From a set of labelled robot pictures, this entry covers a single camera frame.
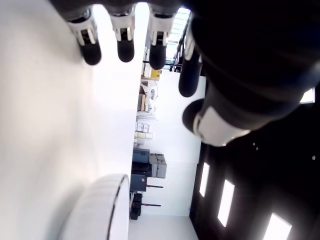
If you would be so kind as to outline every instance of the gray storage bin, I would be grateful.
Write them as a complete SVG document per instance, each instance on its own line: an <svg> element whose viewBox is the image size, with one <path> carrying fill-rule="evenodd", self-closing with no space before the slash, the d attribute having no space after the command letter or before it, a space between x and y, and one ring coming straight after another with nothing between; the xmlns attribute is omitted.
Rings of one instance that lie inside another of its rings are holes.
<svg viewBox="0 0 320 240"><path fill-rule="evenodd" d="M157 169L156 177L160 179L165 179L166 172L167 172L167 163L165 160L165 156L163 154L157 154L156 158L158 161L158 169Z"/></svg>
<svg viewBox="0 0 320 240"><path fill-rule="evenodd" d="M152 166L152 174L151 176L153 178L157 177L157 172L158 172L158 160L157 160L157 156L154 154L150 154L149 156L149 163Z"/></svg>

